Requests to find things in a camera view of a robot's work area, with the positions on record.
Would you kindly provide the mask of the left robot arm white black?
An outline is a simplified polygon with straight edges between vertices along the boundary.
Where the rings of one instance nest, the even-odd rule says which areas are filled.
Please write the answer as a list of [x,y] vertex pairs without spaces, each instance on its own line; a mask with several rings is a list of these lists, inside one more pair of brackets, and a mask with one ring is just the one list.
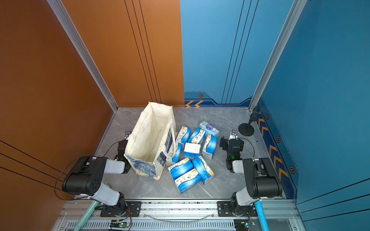
[[114,159],[79,157],[63,180],[62,191],[100,203],[96,209],[101,210],[106,216],[128,216],[129,208],[124,194],[103,183],[105,174],[126,174],[130,170],[130,164],[124,157],[127,142],[128,139],[118,142],[118,154]]

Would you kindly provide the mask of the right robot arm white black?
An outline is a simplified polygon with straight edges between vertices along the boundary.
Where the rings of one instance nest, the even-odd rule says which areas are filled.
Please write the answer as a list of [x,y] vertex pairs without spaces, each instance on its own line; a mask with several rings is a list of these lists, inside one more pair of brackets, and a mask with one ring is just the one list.
[[226,168],[232,173],[243,173],[245,187],[232,194],[229,210],[235,216],[250,213],[262,198],[283,195],[281,180],[269,158],[241,158],[242,139],[220,139],[220,147],[226,151]]

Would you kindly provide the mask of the blue tissue pack column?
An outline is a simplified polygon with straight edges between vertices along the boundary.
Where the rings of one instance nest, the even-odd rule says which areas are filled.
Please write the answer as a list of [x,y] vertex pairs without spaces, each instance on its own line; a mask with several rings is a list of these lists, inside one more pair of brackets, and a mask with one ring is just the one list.
[[204,146],[202,148],[203,158],[212,160],[216,147],[217,147],[218,138],[214,135],[209,134],[205,140]]

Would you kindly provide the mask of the Vinda cartoon tissue pack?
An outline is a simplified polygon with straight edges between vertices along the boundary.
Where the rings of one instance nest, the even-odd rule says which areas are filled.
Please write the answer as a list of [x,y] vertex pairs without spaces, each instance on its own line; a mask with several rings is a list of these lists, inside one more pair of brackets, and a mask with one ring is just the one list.
[[205,131],[205,136],[213,135],[217,137],[219,134],[219,130],[216,129],[213,125],[211,125],[207,121],[202,121],[199,125],[199,128]]

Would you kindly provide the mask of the blue tissue pack frontmost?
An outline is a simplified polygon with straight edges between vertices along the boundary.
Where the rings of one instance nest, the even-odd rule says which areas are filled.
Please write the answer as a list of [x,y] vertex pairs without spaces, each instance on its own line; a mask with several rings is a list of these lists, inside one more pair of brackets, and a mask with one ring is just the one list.
[[180,193],[184,193],[194,185],[198,184],[201,180],[201,176],[198,171],[194,168],[187,173],[183,174],[179,178],[174,180],[174,183]]

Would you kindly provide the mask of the cream canvas bag blue print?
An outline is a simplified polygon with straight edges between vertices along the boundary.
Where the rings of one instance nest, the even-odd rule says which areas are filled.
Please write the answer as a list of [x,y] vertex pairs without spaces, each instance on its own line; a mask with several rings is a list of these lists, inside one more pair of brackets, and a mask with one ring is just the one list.
[[175,143],[173,107],[149,102],[128,138],[124,156],[136,174],[160,180]]

